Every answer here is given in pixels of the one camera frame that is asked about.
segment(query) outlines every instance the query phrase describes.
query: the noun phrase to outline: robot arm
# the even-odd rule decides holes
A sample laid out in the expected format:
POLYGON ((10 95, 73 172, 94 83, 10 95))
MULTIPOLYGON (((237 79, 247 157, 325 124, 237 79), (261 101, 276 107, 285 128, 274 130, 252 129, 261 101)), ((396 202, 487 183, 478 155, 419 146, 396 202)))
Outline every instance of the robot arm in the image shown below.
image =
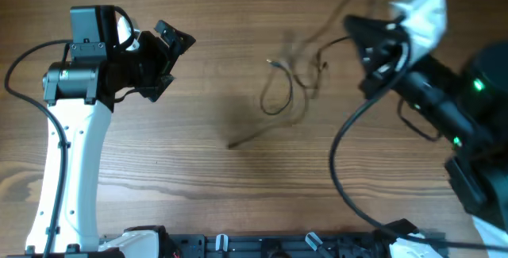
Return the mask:
POLYGON ((445 0, 398 0, 392 6, 399 25, 357 16, 344 20, 366 74, 360 89, 370 98, 397 74, 391 63, 403 56, 400 46, 409 39, 410 69, 393 90, 453 143, 455 153, 445 164, 452 189, 475 216, 485 242, 508 246, 508 73, 503 68, 508 42, 486 47, 457 75, 429 55, 445 31, 445 0))
MULTIPOLYGON (((73 7, 71 61, 53 63, 43 78, 44 100, 70 142, 52 252, 98 251, 95 217, 98 169, 102 143, 114 104, 118 102, 115 93, 133 87, 155 102, 174 79, 170 72, 176 60, 195 42, 192 36, 159 21, 155 30, 161 38, 145 31, 137 39, 120 43, 115 8, 73 7)), ((129 29, 121 33, 133 34, 129 26, 124 23, 123 27, 129 29)), ((56 196, 59 138, 51 123, 48 132, 43 187, 36 219, 26 241, 27 254, 44 251, 56 196)))

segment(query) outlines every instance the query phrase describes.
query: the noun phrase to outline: table surface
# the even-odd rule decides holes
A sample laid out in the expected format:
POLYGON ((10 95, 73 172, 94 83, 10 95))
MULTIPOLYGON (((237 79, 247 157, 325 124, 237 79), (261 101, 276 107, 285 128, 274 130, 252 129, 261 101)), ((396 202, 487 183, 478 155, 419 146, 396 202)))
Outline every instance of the table surface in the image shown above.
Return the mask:
MULTIPOLYGON (((100 234, 135 225, 165 225, 170 233, 263 234, 372 228, 341 200, 329 178, 329 146, 362 102, 362 71, 351 43, 324 54, 319 97, 303 121, 281 125, 239 148, 228 142, 273 118, 260 112, 260 92, 291 33, 308 37, 340 0, 0 0, 0 79, 23 51, 71 36, 69 8, 121 6, 142 29, 164 19, 197 43, 175 65, 176 81, 156 103, 130 95, 115 106, 98 185, 100 234)), ((378 0, 378 17, 387 2, 378 0)), ((485 44, 506 37, 505 0, 447 0, 448 32, 435 52, 461 65, 485 44)), ((365 13, 354 0, 348 13, 365 13)), ((344 35, 340 21, 306 50, 344 35)), ((42 99, 41 77, 63 47, 46 48, 19 65, 11 86, 42 99)), ((299 67, 301 73, 305 68, 299 67)), ((268 105, 287 92, 277 75, 268 105)), ((389 94, 365 114, 341 145, 338 172, 347 192, 374 218, 407 218, 450 240, 480 241, 447 182, 450 144, 432 144, 395 114, 389 94)), ((294 108, 302 107, 296 95, 294 108)), ((37 210, 47 147, 47 121, 32 106, 0 90, 0 255, 23 251, 37 210)), ((431 126, 407 110, 426 132, 431 126)), ((485 257, 452 250, 452 257, 485 257)))

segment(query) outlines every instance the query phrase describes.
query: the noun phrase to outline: black cable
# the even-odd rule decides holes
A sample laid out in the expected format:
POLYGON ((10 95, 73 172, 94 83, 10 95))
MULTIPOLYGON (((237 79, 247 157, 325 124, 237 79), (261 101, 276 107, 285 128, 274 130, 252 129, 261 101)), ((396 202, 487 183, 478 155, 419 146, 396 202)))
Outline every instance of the black cable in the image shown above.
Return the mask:
MULTIPOLYGON (((333 10, 332 14, 328 18, 328 20, 325 22, 325 24, 312 36, 306 38, 302 44, 298 47, 295 53, 293 53, 292 56, 290 56, 288 63, 291 68, 291 71, 293 72, 294 81, 303 88, 306 89, 312 89, 314 87, 314 84, 306 85, 303 83, 303 81, 300 79, 299 75, 296 73, 296 62, 298 61, 298 58, 303 53, 303 51, 306 49, 307 45, 310 43, 316 41, 320 36, 322 36, 324 33, 326 33, 329 29, 331 24, 337 19, 337 17, 342 13, 344 8, 351 2, 352 0, 342 0, 339 5, 333 10)), ((373 17, 375 13, 376 8, 376 0, 368 0, 368 7, 370 10, 367 12, 365 17, 373 17)))
POLYGON ((303 95, 303 108, 301 110, 299 109, 300 104, 296 104, 296 107, 291 108, 291 111, 285 114, 281 114, 278 117, 275 117, 274 119, 263 123, 261 127, 256 127, 256 129, 253 132, 249 132, 247 135, 242 136, 234 141, 230 141, 228 143, 228 149, 236 148, 239 145, 243 143, 247 143, 251 141, 252 139, 261 136, 262 134, 276 128, 280 127, 282 125, 296 125, 299 122, 303 120, 305 117, 305 114, 309 110, 309 95, 305 92, 305 90, 302 89, 302 95, 303 95))
POLYGON ((424 138, 427 141, 437 142, 442 136, 441 132, 437 132, 437 135, 435 137, 431 137, 431 136, 425 134, 423 131, 421 131, 417 126, 415 126, 413 123, 411 123, 411 121, 407 120, 402 115, 402 106, 404 105, 404 102, 405 102, 404 98, 400 98, 400 100, 398 101, 398 104, 397 104, 398 118, 400 118, 400 120, 402 120, 402 122, 404 122, 404 124, 406 124, 406 126, 409 127, 409 129, 413 130, 420 137, 424 138))
POLYGON ((134 35, 134 25, 130 21, 129 15, 127 15, 127 13, 122 8, 120 8, 118 6, 115 6, 114 10, 117 11, 121 16, 123 16, 126 19, 127 23, 129 23, 129 27, 130 27, 130 36, 129 36, 129 38, 127 40, 125 40, 123 43, 119 44, 116 47, 118 52, 123 52, 128 47, 130 47, 131 44, 133 44, 134 39, 136 38, 136 36, 134 35))
POLYGON ((263 113, 265 113, 266 115, 274 116, 274 115, 278 115, 281 112, 283 112, 286 109, 286 107, 288 107, 291 104, 291 102, 293 101, 293 93, 294 93, 293 92, 293 79, 292 79, 291 73, 281 63, 275 62, 275 61, 268 61, 268 63, 273 68, 278 68, 278 69, 284 71, 284 74, 286 75, 286 78, 287 78, 287 82, 289 84, 289 90, 287 92, 287 101, 282 107, 278 108, 276 111, 268 111, 266 109, 266 107, 264 107, 264 98, 268 92, 269 87, 271 86, 271 82, 273 81, 273 76, 270 77, 270 79, 267 81, 267 84, 264 86, 263 91, 261 91, 261 96, 260 96, 261 111, 263 111, 263 113))
POLYGON ((122 102, 122 101, 124 101, 124 99, 125 99, 125 97, 126 97, 127 95, 129 95, 129 94, 133 94, 133 93, 135 93, 135 92, 140 92, 140 91, 139 91, 138 89, 136 89, 136 88, 133 88, 133 89, 131 89, 131 90, 129 90, 129 91, 127 91, 127 92, 125 92, 125 94, 124 94, 122 97, 120 97, 120 98, 115 98, 115 99, 114 99, 114 102, 115 102, 115 103, 122 102))
POLYGON ((318 96, 318 92, 321 89, 321 74, 325 69, 328 68, 328 62, 321 63, 322 53, 325 52, 328 48, 331 48, 332 46, 334 46, 335 44, 338 44, 338 43, 340 43, 344 40, 348 40, 348 39, 349 39, 349 37, 346 36, 346 37, 340 37, 336 40, 332 40, 329 43, 323 44, 317 50, 317 52, 314 54, 314 61, 315 61, 314 67, 317 71, 317 74, 316 74, 316 80, 314 81, 314 84, 311 87, 311 89, 313 90, 313 93, 310 96, 310 98, 316 98, 318 96))
POLYGON ((397 238, 402 238, 407 241, 422 243, 422 244, 428 244, 428 245, 434 245, 438 248, 469 248, 469 249, 482 249, 482 250, 495 250, 495 251, 501 251, 501 252, 508 252, 508 248, 496 246, 496 245, 480 245, 480 244, 474 244, 474 243, 465 243, 465 242, 449 242, 449 241, 443 241, 443 240, 436 240, 436 239, 424 239, 419 237, 412 237, 406 234, 402 233, 396 233, 395 231, 387 228, 384 224, 382 224, 379 221, 376 221, 374 218, 371 218, 366 213, 364 213, 356 204, 354 201, 348 196, 348 194, 345 193, 344 188, 337 176, 337 172, 335 169, 335 155, 337 153, 337 148, 339 146, 339 143, 341 142, 344 135, 348 132, 349 128, 352 126, 353 123, 363 114, 365 111, 367 111, 369 108, 371 108, 374 104, 376 104, 392 87, 394 87, 398 81, 406 74, 407 70, 409 69, 409 62, 411 58, 411 51, 410 48, 408 48, 407 51, 407 57, 404 59, 404 64, 402 66, 402 69, 393 77, 393 79, 384 87, 382 87, 371 99, 365 101, 358 109, 356 109, 355 113, 353 113, 348 120, 342 125, 342 127, 339 129, 339 132, 333 139, 332 146, 330 148, 329 153, 329 171, 330 176, 332 178, 333 184, 335 185, 335 188, 339 192, 339 194, 342 196, 342 199, 346 203, 346 205, 351 208, 355 212, 356 215, 358 215, 360 218, 364 219, 366 222, 371 224, 372 226, 376 227, 377 229, 383 231, 384 233, 397 238))
POLYGON ((66 43, 65 47, 63 47, 63 56, 62 56, 62 64, 65 64, 65 61, 67 60, 67 54, 69 53, 69 49, 71 47, 71 43, 66 43))
POLYGON ((10 76, 13 73, 14 68, 29 54, 32 52, 35 52, 36 50, 44 47, 48 47, 53 44, 70 44, 72 43, 72 40, 52 40, 47 43, 39 44, 34 48, 31 48, 30 50, 24 52, 21 56, 19 56, 9 67, 6 73, 6 78, 4 80, 4 87, 11 95, 25 100, 26 102, 32 104, 33 106, 37 107, 46 117, 51 121, 51 123, 55 126, 56 132, 58 133, 58 137, 60 139, 59 142, 59 148, 61 151, 60 154, 60 173, 58 176, 58 184, 56 187, 56 195, 55 195, 55 204, 53 205, 53 211, 51 216, 51 222, 49 224, 49 233, 48 233, 48 240, 46 241, 46 247, 44 248, 44 255, 43 257, 48 257, 49 253, 51 252, 51 247, 53 244, 53 240, 56 235, 56 227, 58 224, 58 217, 60 214, 60 207, 62 204, 62 196, 64 192, 64 184, 65 184, 65 174, 66 174, 66 168, 67 168, 67 148, 68 148, 68 142, 67 137, 65 136, 65 131, 58 119, 49 111, 46 107, 44 107, 42 104, 40 104, 38 101, 36 101, 33 98, 30 98, 24 94, 21 94, 9 86, 9 80, 10 76))

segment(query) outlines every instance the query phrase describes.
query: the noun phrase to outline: wooden table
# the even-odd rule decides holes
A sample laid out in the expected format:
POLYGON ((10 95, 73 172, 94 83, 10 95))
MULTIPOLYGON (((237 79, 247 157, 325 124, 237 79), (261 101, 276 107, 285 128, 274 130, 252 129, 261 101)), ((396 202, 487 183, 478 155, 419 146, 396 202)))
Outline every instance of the wooden table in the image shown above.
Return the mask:
MULTIPOLYGON (((170 233, 306 233, 371 230, 333 188, 327 155, 335 132, 362 102, 362 78, 350 43, 324 57, 329 71, 319 98, 300 124, 285 125, 228 150, 241 133, 270 120, 258 107, 284 34, 301 40, 340 0, 0 0, 0 77, 16 56, 47 40, 71 36, 69 8, 121 6, 142 29, 164 19, 198 42, 173 70, 177 80, 151 104, 130 95, 115 106, 102 150, 98 185, 100 234, 162 224, 170 233)), ((379 17, 387 17, 379 0, 379 17)), ((459 69, 485 44, 506 37, 505 0, 447 0, 448 33, 436 57, 459 69)), ((349 13, 364 13, 355 0, 349 13)), ((344 35, 340 22, 307 50, 344 35)), ((11 86, 42 99, 41 77, 62 47, 46 48, 19 65, 11 86)), ((287 92, 277 75, 271 102, 287 92)), ((445 142, 428 143, 396 118, 389 94, 344 139, 337 162, 347 192, 383 222, 408 218, 450 240, 479 241, 443 163, 445 142)), ((0 90, 0 255, 23 251, 40 197, 47 121, 0 90)), ((407 116, 427 132, 417 114, 407 116)), ((452 250, 453 257, 485 257, 452 250)))

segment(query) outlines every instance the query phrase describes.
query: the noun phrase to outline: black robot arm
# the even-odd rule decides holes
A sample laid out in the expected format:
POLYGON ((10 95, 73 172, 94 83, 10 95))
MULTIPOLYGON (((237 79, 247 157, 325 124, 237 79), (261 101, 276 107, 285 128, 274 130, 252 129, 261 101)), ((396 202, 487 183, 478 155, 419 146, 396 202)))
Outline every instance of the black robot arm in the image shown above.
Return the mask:
MULTIPOLYGON (((392 64, 410 37, 390 22, 347 16, 365 70, 365 98, 398 72, 392 64)), ((415 61, 392 89, 453 143, 445 164, 464 209, 508 230, 508 42, 493 44, 467 62, 460 74, 431 55, 415 61)))
POLYGON ((115 6, 73 7, 71 26, 71 61, 53 63, 43 78, 44 100, 50 106, 58 99, 84 98, 86 104, 99 100, 113 111, 115 93, 125 87, 155 102, 173 81, 176 60, 196 41, 161 20, 155 27, 160 37, 141 32, 137 49, 128 51, 135 32, 126 13, 115 6), (118 40, 115 12, 129 22, 131 37, 124 43, 118 40))

